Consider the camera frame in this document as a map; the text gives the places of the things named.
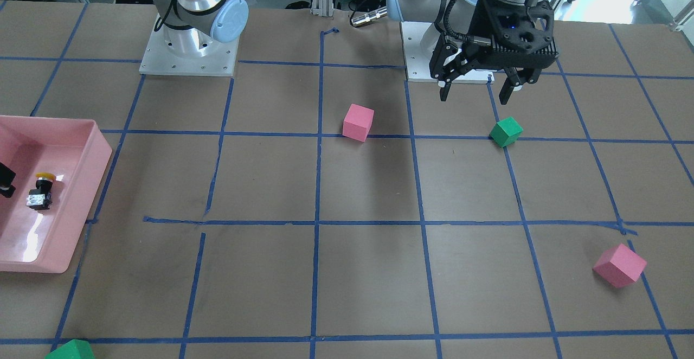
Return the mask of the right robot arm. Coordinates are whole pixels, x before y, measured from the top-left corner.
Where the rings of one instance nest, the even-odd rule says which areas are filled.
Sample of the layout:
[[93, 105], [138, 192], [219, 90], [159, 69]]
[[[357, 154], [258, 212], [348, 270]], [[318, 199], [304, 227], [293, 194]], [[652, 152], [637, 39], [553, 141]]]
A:
[[94, 119], [127, 134], [224, 140], [245, 0], [2, 5], [2, 115]]

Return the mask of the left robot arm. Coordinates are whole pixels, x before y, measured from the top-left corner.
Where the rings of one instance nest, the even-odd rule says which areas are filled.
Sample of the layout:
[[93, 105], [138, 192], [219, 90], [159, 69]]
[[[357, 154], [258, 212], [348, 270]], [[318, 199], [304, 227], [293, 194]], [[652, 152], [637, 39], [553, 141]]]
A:
[[392, 20], [433, 25], [429, 74], [441, 100], [456, 78], [472, 70], [503, 70], [499, 99], [505, 105], [560, 55], [548, 0], [387, 0], [387, 11]]

